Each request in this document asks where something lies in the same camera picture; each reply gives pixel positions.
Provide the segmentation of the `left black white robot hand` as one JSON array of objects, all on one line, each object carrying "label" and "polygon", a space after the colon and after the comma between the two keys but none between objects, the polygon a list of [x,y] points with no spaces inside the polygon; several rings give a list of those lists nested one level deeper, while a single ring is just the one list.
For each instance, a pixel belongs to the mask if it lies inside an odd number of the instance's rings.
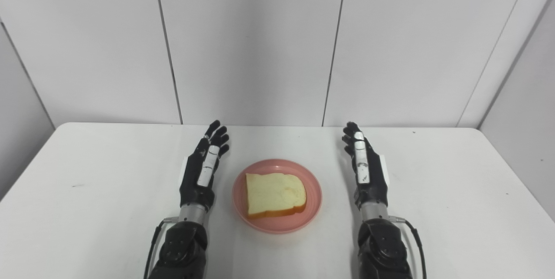
[{"label": "left black white robot hand", "polygon": [[200,205],[208,212],[214,202],[214,174],[220,159],[230,146],[227,127],[219,120],[213,121],[186,160],[182,184],[179,188],[180,206]]}]

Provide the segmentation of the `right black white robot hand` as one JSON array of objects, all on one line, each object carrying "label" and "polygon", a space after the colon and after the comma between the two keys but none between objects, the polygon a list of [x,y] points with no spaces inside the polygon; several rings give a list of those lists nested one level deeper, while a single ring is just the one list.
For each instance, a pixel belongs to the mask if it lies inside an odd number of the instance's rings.
[{"label": "right black white robot hand", "polygon": [[388,186],[380,155],[374,151],[355,122],[347,122],[343,133],[344,150],[351,158],[351,166],[355,174],[356,189],[353,196],[355,205],[358,208],[365,203],[388,206]]}]

